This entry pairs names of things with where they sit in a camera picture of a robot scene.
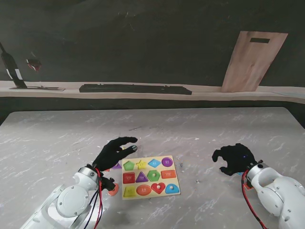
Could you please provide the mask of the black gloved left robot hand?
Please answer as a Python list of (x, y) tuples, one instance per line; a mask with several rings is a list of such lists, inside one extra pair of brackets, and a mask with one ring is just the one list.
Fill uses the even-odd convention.
[(120, 160), (126, 158), (128, 155), (137, 151), (138, 147), (132, 145), (126, 149), (122, 149), (121, 146), (128, 143), (136, 143), (138, 139), (136, 137), (119, 137), (111, 140), (106, 144), (96, 159), (93, 161), (93, 168), (105, 171), (115, 166)]

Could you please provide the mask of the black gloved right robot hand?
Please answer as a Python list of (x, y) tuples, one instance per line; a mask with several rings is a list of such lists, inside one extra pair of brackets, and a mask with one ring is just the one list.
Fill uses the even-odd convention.
[(253, 153), (240, 143), (236, 143), (234, 146), (223, 146), (215, 150), (212, 160), (217, 162), (219, 157), (227, 162), (227, 167), (220, 167), (220, 171), (228, 176), (245, 172), (257, 163)]

